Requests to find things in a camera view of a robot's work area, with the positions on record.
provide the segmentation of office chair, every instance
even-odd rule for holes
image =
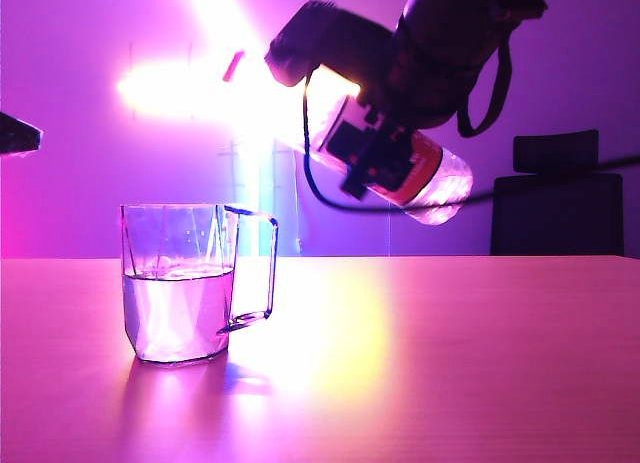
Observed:
[[[622,177],[597,173],[598,132],[514,138],[497,178],[492,255],[623,255]]]

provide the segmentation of purple wall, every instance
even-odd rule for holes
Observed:
[[[266,44],[306,0],[239,1]],[[406,0],[334,1],[392,28]],[[455,121],[428,132],[470,163],[476,191],[513,173],[514,135],[597,128],[601,160],[640,153],[640,0],[547,2],[544,18],[513,37],[514,77],[498,123],[472,140],[458,136]],[[115,89],[137,61],[210,50],[189,0],[2,0],[1,43],[2,111],[45,131],[40,151],[2,161],[4,257],[116,256],[120,203],[234,198],[221,154],[232,140],[226,128],[140,117]],[[476,119],[494,69],[473,94]],[[284,253],[296,252],[296,238],[304,255],[488,252],[489,203],[425,227],[405,216],[336,213],[298,178],[296,218],[291,155],[275,163],[275,202],[263,209],[281,219]],[[317,173],[338,197],[339,178]],[[640,169],[621,173],[626,252],[640,257]]]

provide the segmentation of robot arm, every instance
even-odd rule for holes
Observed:
[[[312,0],[272,41],[266,61],[289,86],[328,66],[398,124],[433,128],[465,108],[489,57],[545,9],[544,0],[408,0],[392,32]]]

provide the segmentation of bottle label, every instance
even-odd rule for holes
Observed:
[[[371,190],[397,206],[405,206],[429,184],[442,162],[442,147],[419,131],[411,135],[413,168],[396,191],[389,191],[378,185]]]

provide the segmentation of black cable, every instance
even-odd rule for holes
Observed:
[[[494,191],[485,191],[482,193],[476,193],[474,195],[469,196],[466,200],[446,202],[442,204],[434,204],[434,205],[419,205],[419,206],[405,206],[405,207],[383,207],[383,206],[366,206],[366,205],[344,205],[342,203],[338,203],[328,199],[326,196],[322,194],[318,185],[316,185],[315,180],[313,179],[313,174],[311,172],[311,139],[309,138],[309,117],[308,117],[308,101],[307,101],[307,89],[309,87],[309,82],[311,81],[311,74],[308,74],[305,79],[304,84],[304,92],[302,94],[302,124],[304,130],[304,175],[307,180],[307,184],[311,189],[311,193],[323,204],[334,208],[336,210],[348,211],[353,213],[373,213],[373,214],[398,214],[398,213],[406,213],[408,211],[414,210],[428,210],[432,208],[443,208],[451,205],[459,205],[464,204],[465,206],[473,205],[476,203],[483,203],[485,201],[493,200],[496,196]],[[594,171],[602,171],[602,170],[612,170],[612,169],[621,169],[628,168],[632,166],[640,165],[640,155],[631,155],[622,158],[616,158],[612,160],[607,160],[603,163],[600,163],[593,168]],[[576,173],[576,174],[568,174],[562,175],[556,178],[553,181],[553,184],[558,184],[559,182],[570,182],[575,181],[577,179],[586,177],[588,174]],[[508,192],[511,193],[523,193],[527,190],[513,190]]]

